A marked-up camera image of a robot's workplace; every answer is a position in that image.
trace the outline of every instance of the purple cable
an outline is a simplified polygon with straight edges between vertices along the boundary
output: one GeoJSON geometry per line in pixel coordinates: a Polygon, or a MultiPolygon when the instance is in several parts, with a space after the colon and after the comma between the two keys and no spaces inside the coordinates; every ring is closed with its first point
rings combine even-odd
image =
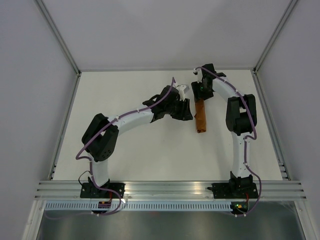
{"type": "Polygon", "coordinates": [[[89,157],[89,156],[80,156],[84,150],[103,132],[105,131],[111,124],[113,124],[114,122],[118,121],[119,119],[125,117],[125,116],[128,116],[130,114],[134,114],[134,113],[138,113],[140,111],[145,111],[145,110],[148,110],[148,109],[151,109],[153,108],[154,106],[158,105],[159,103],[161,103],[168,95],[169,93],[171,92],[173,86],[174,86],[174,83],[176,82],[175,78],[172,77],[172,82],[171,82],[171,85],[170,85],[170,88],[169,90],[166,92],[166,94],[157,102],[155,102],[154,104],[152,104],[151,106],[147,106],[145,108],[141,108],[139,110],[133,110],[133,111],[128,111],[122,115],[120,115],[118,118],[115,118],[113,119],[111,122],[109,122],[107,125],[105,125],[103,128],[101,128],[84,146],[83,148],[81,148],[81,150],[78,152],[78,154],[75,156],[75,159],[76,160],[80,160],[80,159],[88,159],[90,161],[90,174],[91,174],[91,181],[93,182],[93,185],[99,189],[99,190],[102,190],[102,191],[108,191],[108,192],[112,192],[114,194],[117,195],[117,197],[119,198],[119,204],[118,206],[112,210],[111,212],[106,212],[106,213],[101,213],[100,215],[102,216],[107,216],[107,215],[111,215],[111,214],[115,214],[117,213],[118,209],[120,208],[120,205],[121,205],[121,196],[119,193],[117,193],[116,191],[112,190],[112,189],[108,189],[108,188],[103,188],[103,187],[100,187],[97,185],[96,181],[95,181],[95,178],[94,178],[94,173],[93,173],[93,168],[92,168],[92,159],[89,157]]]}
{"type": "MultiPolygon", "coordinates": [[[[253,211],[253,210],[256,208],[256,206],[257,206],[257,204],[258,204],[258,202],[259,202],[259,200],[260,200],[261,193],[262,193],[262,182],[261,182],[261,178],[260,178],[255,172],[253,172],[253,171],[250,169],[250,167],[248,166],[248,162],[247,162],[247,141],[246,141],[246,140],[247,140],[248,138],[253,139],[253,140],[256,140],[256,139],[257,139],[257,131],[256,131],[256,127],[255,127],[255,124],[254,124],[254,120],[252,119],[251,113],[250,113],[250,111],[249,111],[248,105],[247,105],[244,97],[238,92],[238,90],[235,88],[235,86],[233,86],[230,82],[225,81],[223,78],[219,77],[218,75],[214,74],[213,72],[209,71],[208,69],[206,69],[206,68],[204,68],[204,67],[202,67],[202,66],[198,66],[198,67],[195,68],[195,70],[198,70],[198,69],[202,69],[202,70],[206,71],[207,73],[215,76],[217,79],[219,79],[219,80],[222,81],[223,83],[227,84],[230,88],[232,88],[232,89],[236,92],[236,94],[240,97],[240,99],[241,99],[241,101],[242,101],[242,103],[243,103],[243,105],[244,105],[244,108],[245,108],[245,110],[246,110],[246,113],[248,114],[249,121],[250,121],[252,130],[253,130],[253,137],[250,136],[250,135],[246,135],[246,136],[244,137],[244,163],[245,163],[246,169],[248,169],[248,171],[249,171],[252,175],[256,176],[256,178],[257,178],[258,181],[259,181],[259,194],[258,194],[258,198],[256,199],[256,201],[255,201],[254,205],[252,206],[252,208],[251,208],[248,212],[245,213],[245,214],[248,214],[248,213],[250,213],[251,211],[253,211]]],[[[244,214],[239,214],[239,215],[237,215],[237,216],[238,216],[238,217],[243,217],[244,214]]]]}

